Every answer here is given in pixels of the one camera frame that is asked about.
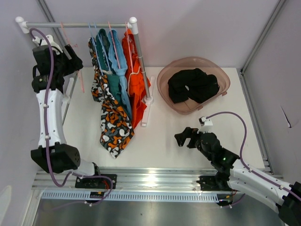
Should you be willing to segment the pink wire hanger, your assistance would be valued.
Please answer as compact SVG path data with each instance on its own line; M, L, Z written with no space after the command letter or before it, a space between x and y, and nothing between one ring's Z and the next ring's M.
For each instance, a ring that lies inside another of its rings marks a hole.
M61 26L61 29L63 31L63 36L64 36L65 40L67 41L67 43L69 45L71 45L73 48L75 48L76 50L79 50L79 47L78 47L77 43L76 44L72 44L70 42L70 39L68 38L68 36L66 34L66 31L64 29L64 26L63 26L62 22L60 22L60 26ZM83 77L82 77L82 71L81 71L81 69L78 70L77 74L78 74L78 78L79 78L79 81L80 81L80 86L81 86L82 93L85 93L85 88L84 88L84 82L83 82Z

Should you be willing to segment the teal green shorts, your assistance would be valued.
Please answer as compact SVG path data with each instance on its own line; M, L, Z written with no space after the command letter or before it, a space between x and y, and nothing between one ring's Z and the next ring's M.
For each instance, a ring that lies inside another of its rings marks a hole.
M102 73L108 77L110 92L121 106L127 108L130 106L125 78L127 62L116 30L98 31L96 52Z

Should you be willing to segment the light blue wire hanger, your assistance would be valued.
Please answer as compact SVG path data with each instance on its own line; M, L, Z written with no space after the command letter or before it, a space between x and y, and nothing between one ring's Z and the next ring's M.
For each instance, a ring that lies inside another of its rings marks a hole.
M100 64L99 57L98 57L97 46L96 46L95 38L94 38L94 35L93 35L93 32L92 32L92 28L91 28L90 23L88 23L88 27L89 27L89 30L90 30L90 33L91 33L92 44L94 46L95 53L96 53L96 60L98 62L98 69L100 71L101 76L103 76L103 71L102 71L101 64Z
M96 28L96 31L97 34L95 37L95 42L97 46L99 61L103 74L106 74L108 76L112 74L111 63L109 61L110 42L108 40L107 33L103 28L99 30Z

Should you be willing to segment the orange black patterned shorts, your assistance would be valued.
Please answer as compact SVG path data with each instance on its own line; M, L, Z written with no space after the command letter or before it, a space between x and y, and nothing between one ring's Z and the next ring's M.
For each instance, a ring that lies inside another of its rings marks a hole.
M107 75L100 74L91 38L88 47L94 69L91 93L93 100L101 104L100 144L116 159L128 146L135 133L126 111L110 92Z

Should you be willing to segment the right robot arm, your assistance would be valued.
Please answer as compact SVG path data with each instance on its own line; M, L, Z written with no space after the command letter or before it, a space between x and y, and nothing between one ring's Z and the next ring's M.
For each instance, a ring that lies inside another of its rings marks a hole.
M178 146L188 139L188 148L198 149L217 170L215 186L242 192L274 210L289 226L301 224L301 184L277 179L250 164L243 163L237 154L222 147L214 133L186 127L175 134Z

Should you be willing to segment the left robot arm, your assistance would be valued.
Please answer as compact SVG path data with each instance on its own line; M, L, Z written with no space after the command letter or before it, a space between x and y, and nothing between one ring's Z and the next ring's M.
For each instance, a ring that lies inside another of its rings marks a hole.
M78 149L67 144L63 133L64 77L83 67L72 47L65 48L71 58L56 46L42 45L32 50L37 62L32 71L32 88L39 103L40 138L38 148L31 150L31 158L47 173L72 170L86 177L91 188L98 188L102 176L97 165L81 159Z

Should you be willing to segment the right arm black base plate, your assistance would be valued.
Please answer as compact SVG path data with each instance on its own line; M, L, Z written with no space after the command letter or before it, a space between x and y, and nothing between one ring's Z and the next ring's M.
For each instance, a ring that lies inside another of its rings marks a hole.
M231 191L227 181L217 176L200 176L196 183L202 191Z

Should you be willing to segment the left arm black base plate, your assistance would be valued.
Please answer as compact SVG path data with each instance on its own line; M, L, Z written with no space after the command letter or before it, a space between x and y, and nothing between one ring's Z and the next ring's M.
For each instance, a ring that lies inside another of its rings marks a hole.
M102 178L77 177L75 187L82 189L115 189L117 183L116 174L103 174Z

